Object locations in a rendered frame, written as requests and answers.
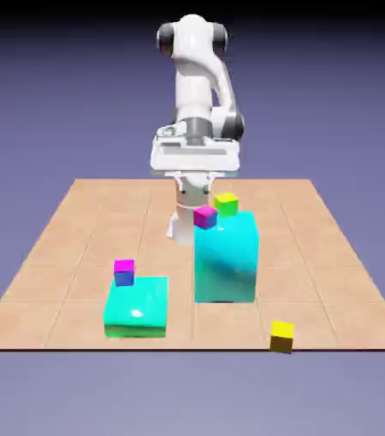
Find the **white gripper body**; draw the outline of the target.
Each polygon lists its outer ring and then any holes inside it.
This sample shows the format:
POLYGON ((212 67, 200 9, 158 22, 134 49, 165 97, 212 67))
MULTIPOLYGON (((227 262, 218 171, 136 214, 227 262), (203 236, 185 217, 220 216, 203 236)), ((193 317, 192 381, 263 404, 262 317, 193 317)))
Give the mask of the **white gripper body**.
POLYGON ((150 165, 159 173, 234 173, 240 168, 239 143, 205 138, 203 145, 191 146, 184 136, 155 136, 150 165))

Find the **small green cube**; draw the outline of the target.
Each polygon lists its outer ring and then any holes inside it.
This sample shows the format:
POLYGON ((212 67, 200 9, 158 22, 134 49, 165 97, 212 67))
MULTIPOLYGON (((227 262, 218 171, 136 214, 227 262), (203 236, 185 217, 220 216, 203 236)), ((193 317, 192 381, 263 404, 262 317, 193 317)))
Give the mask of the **small green cube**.
POLYGON ((224 192, 214 196, 214 208, 221 218, 235 216, 238 213, 238 197, 231 192, 224 192))

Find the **small magenta cube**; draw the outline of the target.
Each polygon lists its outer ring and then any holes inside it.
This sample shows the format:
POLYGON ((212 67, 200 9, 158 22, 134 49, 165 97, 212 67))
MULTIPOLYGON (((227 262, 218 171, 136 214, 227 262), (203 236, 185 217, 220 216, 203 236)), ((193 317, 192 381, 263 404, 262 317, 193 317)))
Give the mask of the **small magenta cube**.
POLYGON ((135 282, 135 260, 115 260, 113 276, 116 286, 132 286, 135 282))
POLYGON ((193 211, 193 224, 204 230, 214 227, 217 223, 218 210, 209 205, 202 205, 193 211))

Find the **small yellow cube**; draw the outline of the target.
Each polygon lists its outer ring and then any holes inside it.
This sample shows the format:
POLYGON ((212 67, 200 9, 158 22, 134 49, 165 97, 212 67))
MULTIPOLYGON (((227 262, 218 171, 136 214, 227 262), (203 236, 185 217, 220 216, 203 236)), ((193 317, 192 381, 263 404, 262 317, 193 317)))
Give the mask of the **small yellow cube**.
POLYGON ((294 325, 273 320, 270 333, 269 349, 276 353, 292 353, 294 341, 294 325))

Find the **large cyan box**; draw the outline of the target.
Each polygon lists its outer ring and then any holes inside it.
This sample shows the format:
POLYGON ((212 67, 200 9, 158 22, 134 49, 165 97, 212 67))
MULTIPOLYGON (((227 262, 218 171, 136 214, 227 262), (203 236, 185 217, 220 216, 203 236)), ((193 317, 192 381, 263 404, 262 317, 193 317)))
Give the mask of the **large cyan box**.
POLYGON ((256 298, 259 232, 254 214, 218 218, 194 229, 194 300, 251 303, 256 298))

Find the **large turquoise box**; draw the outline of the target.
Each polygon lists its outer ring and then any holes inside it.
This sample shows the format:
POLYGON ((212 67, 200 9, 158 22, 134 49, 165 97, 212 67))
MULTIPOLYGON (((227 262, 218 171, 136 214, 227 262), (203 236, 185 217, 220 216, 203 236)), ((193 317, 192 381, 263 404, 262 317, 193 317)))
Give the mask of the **large turquoise box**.
POLYGON ((105 336, 165 337, 169 279, 137 277, 131 286, 112 281, 103 314, 105 336))

